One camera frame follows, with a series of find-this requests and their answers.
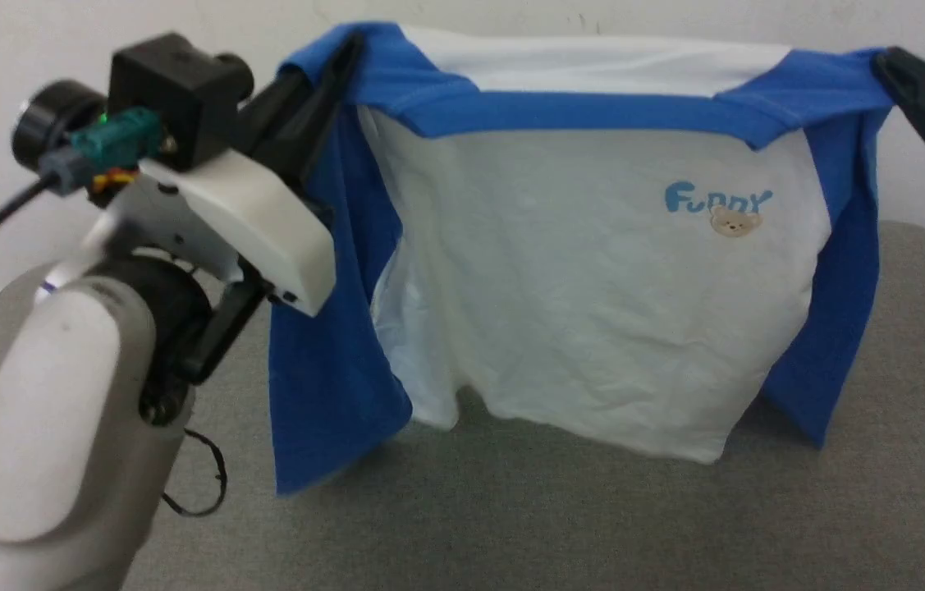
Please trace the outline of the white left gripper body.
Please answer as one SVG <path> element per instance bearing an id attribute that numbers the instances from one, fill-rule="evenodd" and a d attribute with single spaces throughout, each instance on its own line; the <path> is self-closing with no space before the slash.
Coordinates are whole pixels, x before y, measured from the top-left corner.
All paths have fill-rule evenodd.
<path id="1" fill-rule="evenodd" d="M 176 372 L 192 384 L 210 377 L 262 300 L 315 317 L 336 284 L 331 232 L 274 172 L 236 151 L 188 172 L 148 158 L 106 213 L 129 247 L 157 247 L 226 285 L 178 352 Z"/>

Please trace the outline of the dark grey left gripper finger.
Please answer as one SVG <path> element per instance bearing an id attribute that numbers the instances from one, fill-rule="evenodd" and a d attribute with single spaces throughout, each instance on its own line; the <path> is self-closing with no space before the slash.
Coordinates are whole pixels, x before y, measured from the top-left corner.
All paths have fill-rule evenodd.
<path id="1" fill-rule="evenodd" d="M 305 179 L 305 198 L 317 207 L 347 207 L 345 157 L 341 134 L 346 127 L 349 108 L 336 113 L 323 136 L 315 164 Z"/>
<path id="2" fill-rule="evenodd" d="M 287 67 L 238 112 L 236 150 L 274 173 L 310 173 L 345 101 L 365 40 L 348 34 L 316 80 Z"/>

